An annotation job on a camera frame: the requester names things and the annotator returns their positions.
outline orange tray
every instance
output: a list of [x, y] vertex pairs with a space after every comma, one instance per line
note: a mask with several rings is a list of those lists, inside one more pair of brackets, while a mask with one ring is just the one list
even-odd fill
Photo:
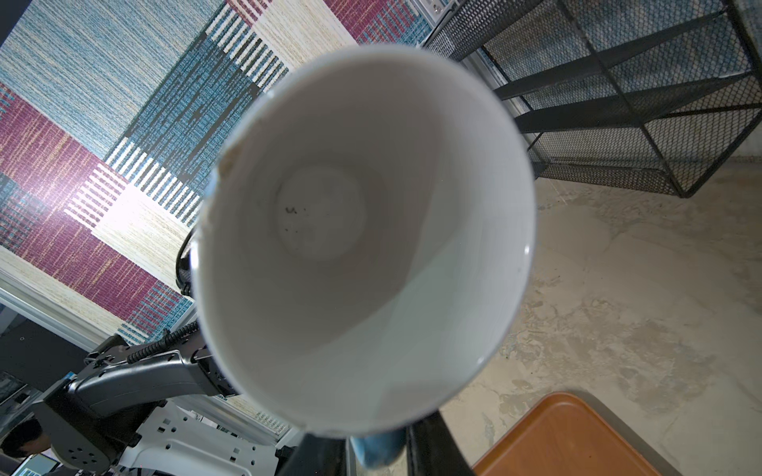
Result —
[[477, 476], [659, 476], [588, 404], [546, 395], [482, 457]]

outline black cable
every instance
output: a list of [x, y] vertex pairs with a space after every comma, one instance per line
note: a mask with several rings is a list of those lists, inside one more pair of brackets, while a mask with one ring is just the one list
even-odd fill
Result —
[[180, 327], [175, 332], [167, 333], [161, 340], [157, 340], [154, 343], [143, 347], [140, 350], [136, 350], [127, 356], [127, 363], [135, 363], [138, 360], [145, 359], [146, 357], [153, 356], [157, 353], [162, 353], [167, 350], [172, 344], [177, 343], [183, 337], [198, 331], [198, 321], [193, 321], [190, 324], [186, 324]]
[[183, 240], [182, 246], [180, 246], [180, 251], [178, 251], [178, 257], [174, 260], [175, 282], [177, 283], [178, 288], [180, 288], [180, 294], [184, 296], [191, 295], [191, 281], [187, 280], [182, 273], [188, 273], [191, 271], [191, 257], [190, 255], [184, 257], [183, 254], [185, 252], [185, 248], [188, 246], [188, 242], [191, 240], [191, 237], [193, 237], [193, 232], [194, 230], [191, 229], [191, 231], [187, 234], [185, 240]]

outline cup rim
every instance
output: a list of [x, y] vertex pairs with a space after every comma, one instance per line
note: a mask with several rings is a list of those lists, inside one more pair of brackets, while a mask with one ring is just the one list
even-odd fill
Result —
[[[495, 355], [499, 347], [502, 345], [505, 335], [507, 335], [508, 331], [510, 330], [511, 324], [513, 323], [520, 308], [521, 298], [523, 296], [524, 290], [527, 287], [535, 249], [536, 198], [534, 188], [532, 186], [534, 176], [530, 170], [530, 163], [527, 158], [526, 160], [517, 160], [517, 162], [521, 162], [520, 165], [517, 165], [517, 173], [522, 174], [524, 178], [521, 180], [528, 184], [527, 199], [524, 200], [525, 204], [523, 206], [529, 212], [525, 214], [527, 219], [527, 235], [523, 237], [525, 253], [523, 255], [523, 263], [520, 273], [517, 275], [517, 283], [519, 283], [519, 286], [514, 291], [515, 303], [513, 308], [511, 309], [510, 313], [506, 313], [506, 315], [510, 315], [510, 318], [506, 319], [506, 324], [503, 331], [499, 335], [495, 335], [496, 337], [493, 341], [493, 344], [488, 349], [485, 349], [485, 351], [482, 353], [482, 357], [469, 370], [468, 374], [465, 375], [464, 373], [463, 380], [458, 385], [453, 386], [449, 392], [446, 394], [443, 392], [439, 398], [435, 399], [435, 401], [432, 401], [429, 409], [424, 414], [419, 414], [416, 417], [402, 418], [399, 421], [392, 421], [389, 424], [366, 425], [367, 428], [365, 430], [355, 431], [348, 429], [346, 422], [342, 422], [342, 424], [336, 425], [325, 421], [318, 422], [317, 420], [311, 422], [299, 421], [299, 419], [290, 417], [288, 414], [289, 412], [286, 409], [282, 408], [278, 402], [272, 398], [272, 396], [266, 395], [265, 392], [262, 392], [256, 388], [257, 385], [246, 385], [249, 383], [246, 381], [251, 381], [251, 379], [245, 376], [245, 372], [243, 372], [243, 368], [239, 363], [227, 360], [224, 357], [226, 352], [219, 351], [223, 348], [223, 346], [218, 345], [218, 343], [222, 340], [222, 330], [218, 328], [217, 324], [215, 324], [215, 320], [207, 318], [206, 313], [203, 311], [205, 305], [202, 291], [202, 282], [204, 279], [202, 276], [205, 274], [205, 272], [204, 268], [200, 267], [198, 246], [200, 241], [203, 240], [203, 235], [205, 233], [203, 222], [207, 212], [210, 208], [212, 208], [211, 205], [213, 204], [216, 196], [215, 189], [219, 186], [219, 181], [224, 180], [225, 178], [225, 176], [223, 176], [224, 173], [219, 170], [220, 161], [226, 160], [226, 153], [228, 151], [234, 150], [234, 145], [240, 141], [245, 141], [245, 133], [251, 127], [253, 127], [256, 119], [260, 115], [266, 115], [268, 111], [278, 108], [282, 102], [287, 100], [288, 96], [294, 94], [303, 85], [308, 84], [314, 76], [319, 75], [323, 71], [330, 71], [337, 67], [346, 67], [352, 65], [353, 63], [365, 62], [368, 59], [372, 59], [373, 57], [397, 58], [408, 61], [414, 60], [417, 63], [423, 62], [426, 63], [426, 68], [430, 69], [432, 72], [438, 72], [441, 75], [445, 75], [451, 80], [460, 83], [463, 87], [471, 86], [473, 93], [479, 96], [479, 100], [481, 101], [482, 106], [491, 108], [493, 111], [500, 110], [506, 119], [505, 122], [507, 126], [512, 129], [517, 136], [520, 136], [514, 121], [510, 117], [510, 114], [502, 107], [499, 101], [495, 99], [492, 92], [485, 85], [479, 84], [479, 80], [477, 78], [473, 78], [469, 72], [458, 68], [457, 64], [435, 56], [433, 53], [422, 52], [410, 46], [376, 44], [338, 50], [333, 53], [328, 53], [324, 56], [320, 56], [310, 63], [301, 66], [290, 75], [287, 75], [279, 84], [275, 85], [273, 89], [263, 93], [260, 97], [258, 97], [257, 100], [244, 113], [239, 123], [235, 126], [229, 137], [225, 140], [225, 143], [223, 144], [222, 149], [218, 155], [218, 162], [213, 169], [213, 174], [218, 174], [218, 177], [216, 180], [210, 180], [210, 186], [207, 188], [206, 193], [207, 196], [205, 197], [204, 203], [202, 204], [202, 210], [200, 211], [197, 232], [194, 236], [194, 242], [191, 245], [191, 268], [192, 273], [194, 274], [194, 285], [196, 286], [194, 298], [196, 299], [197, 303], [199, 316], [198, 318], [202, 324], [202, 331], [206, 338], [207, 345], [213, 351], [215, 361], [222, 369], [226, 378], [233, 383], [234, 388], [238, 389], [242, 395], [244, 395], [247, 399], [252, 401], [252, 403], [261, 407], [262, 410], [268, 412], [269, 414], [273, 414], [275, 417], [278, 417], [302, 430], [309, 431], [310, 433], [318, 434], [321, 436], [365, 436], [403, 427], [410, 423], [414, 423], [423, 417], [426, 417], [428, 414], [434, 412], [436, 409], [441, 407], [441, 405], [445, 404], [455, 395], [460, 393], [486, 367], [491, 357]], [[225, 166], [228, 173], [230, 173], [230, 171], [235, 167], [235, 161], [233, 162], [234, 163], [231, 165]], [[238, 367], [238, 370], [241, 371], [240, 374], [233, 372], [233, 368], [235, 367]]]

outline blue rug stripe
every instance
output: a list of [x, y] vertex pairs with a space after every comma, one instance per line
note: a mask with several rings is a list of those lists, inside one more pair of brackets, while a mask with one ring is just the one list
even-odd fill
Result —
[[34, 0], [0, 47], [0, 81], [98, 157], [221, 0]]

